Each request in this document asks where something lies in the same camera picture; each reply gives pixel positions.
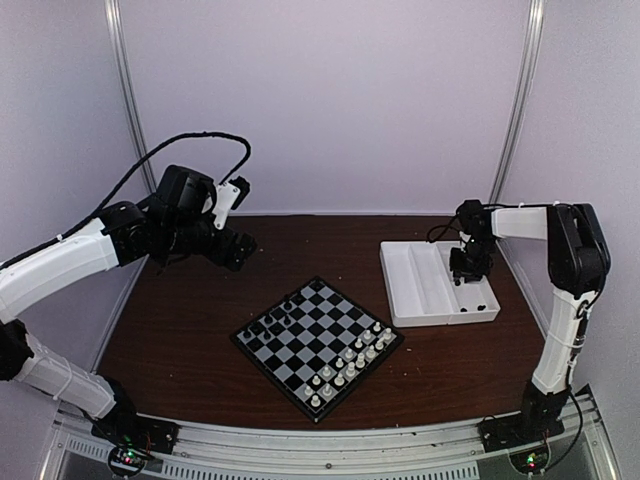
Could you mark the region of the white plastic divided tray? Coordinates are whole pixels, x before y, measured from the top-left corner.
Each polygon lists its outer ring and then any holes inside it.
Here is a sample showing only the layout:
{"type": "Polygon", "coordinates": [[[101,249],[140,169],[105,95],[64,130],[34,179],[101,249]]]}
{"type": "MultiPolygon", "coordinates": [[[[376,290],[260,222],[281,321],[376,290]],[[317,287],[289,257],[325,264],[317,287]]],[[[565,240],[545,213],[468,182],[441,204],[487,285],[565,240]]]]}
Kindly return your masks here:
{"type": "Polygon", "coordinates": [[[457,241],[380,244],[390,315],[397,328],[492,322],[501,310],[487,279],[455,285],[449,269],[457,241]]]}

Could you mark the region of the black white chessboard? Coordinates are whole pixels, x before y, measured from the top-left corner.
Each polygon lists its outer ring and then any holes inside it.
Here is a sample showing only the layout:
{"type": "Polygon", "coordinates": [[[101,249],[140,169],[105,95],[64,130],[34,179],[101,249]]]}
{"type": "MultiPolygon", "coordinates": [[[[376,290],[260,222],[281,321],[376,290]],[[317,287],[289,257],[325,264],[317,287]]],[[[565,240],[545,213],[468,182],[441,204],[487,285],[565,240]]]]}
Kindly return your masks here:
{"type": "Polygon", "coordinates": [[[404,336],[394,326],[385,323],[326,280],[316,276],[240,327],[230,335],[230,340],[280,392],[317,424],[383,364],[403,343],[404,336]],[[293,304],[289,311],[283,306],[287,296],[293,304]],[[271,324],[264,322],[267,314],[273,317],[271,324]],[[292,319],[290,325],[283,323],[286,315],[292,319]],[[373,322],[391,327],[402,341],[390,353],[383,354],[374,363],[374,369],[357,379],[355,385],[341,394],[335,404],[330,404],[315,417],[295,393],[311,374],[306,363],[311,360],[315,366],[321,353],[328,353],[329,348],[338,351],[343,346],[341,340],[349,343],[373,322]],[[243,338],[243,332],[247,329],[253,333],[250,340],[243,338]],[[264,341],[265,329],[269,329],[272,334],[268,341],[264,341]]]}

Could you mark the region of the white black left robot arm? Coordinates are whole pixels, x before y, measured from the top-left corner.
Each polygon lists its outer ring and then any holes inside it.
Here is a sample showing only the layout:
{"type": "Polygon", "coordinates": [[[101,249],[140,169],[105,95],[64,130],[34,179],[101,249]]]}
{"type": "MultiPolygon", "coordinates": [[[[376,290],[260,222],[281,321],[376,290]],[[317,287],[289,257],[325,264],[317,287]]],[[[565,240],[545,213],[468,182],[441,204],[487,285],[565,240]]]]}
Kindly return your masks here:
{"type": "Polygon", "coordinates": [[[109,308],[134,267],[148,258],[166,267],[201,255],[238,271],[256,248],[233,231],[229,214],[250,191],[241,176],[214,182],[187,167],[169,166],[157,191],[90,215],[63,235],[1,268],[1,378],[21,382],[103,419],[123,444],[144,424],[122,388],[87,371],[109,329],[109,308]]]}

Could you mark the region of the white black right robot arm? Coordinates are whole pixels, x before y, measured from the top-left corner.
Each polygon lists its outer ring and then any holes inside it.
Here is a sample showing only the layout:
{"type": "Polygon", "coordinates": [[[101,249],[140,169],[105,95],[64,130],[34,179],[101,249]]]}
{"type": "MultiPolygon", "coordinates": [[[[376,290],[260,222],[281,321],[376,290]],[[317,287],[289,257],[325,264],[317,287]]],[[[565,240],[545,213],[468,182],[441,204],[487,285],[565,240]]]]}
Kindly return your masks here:
{"type": "Polygon", "coordinates": [[[589,203],[501,206],[466,200],[455,219],[460,247],[451,249],[454,283],[478,282],[493,266],[501,239],[546,243],[547,272],[553,287],[552,319],[539,363],[528,382],[512,430],[519,440],[535,440],[559,415],[569,395],[577,357],[592,307],[601,295],[611,257],[596,211],[589,203]]]}

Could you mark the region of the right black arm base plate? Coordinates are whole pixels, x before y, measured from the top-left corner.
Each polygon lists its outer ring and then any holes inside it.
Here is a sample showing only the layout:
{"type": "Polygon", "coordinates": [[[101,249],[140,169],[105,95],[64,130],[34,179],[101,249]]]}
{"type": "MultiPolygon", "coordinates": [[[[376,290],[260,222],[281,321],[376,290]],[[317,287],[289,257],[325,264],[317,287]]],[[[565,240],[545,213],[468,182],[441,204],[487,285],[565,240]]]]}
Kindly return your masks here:
{"type": "Polygon", "coordinates": [[[569,395],[525,395],[518,413],[482,420],[478,424],[486,453],[540,442],[564,432],[560,419],[569,395]]]}

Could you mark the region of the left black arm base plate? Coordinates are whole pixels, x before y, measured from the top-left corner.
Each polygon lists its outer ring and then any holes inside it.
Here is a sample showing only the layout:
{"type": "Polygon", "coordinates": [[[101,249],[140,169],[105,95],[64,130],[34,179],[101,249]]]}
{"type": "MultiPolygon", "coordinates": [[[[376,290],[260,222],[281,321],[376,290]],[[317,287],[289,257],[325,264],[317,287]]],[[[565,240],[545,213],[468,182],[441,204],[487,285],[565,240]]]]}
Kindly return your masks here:
{"type": "Polygon", "coordinates": [[[172,421],[141,416],[124,401],[100,419],[91,419],[91,434],[113,445],[132,447],[142,453],[171,454],[179,433],[172,421]]]}

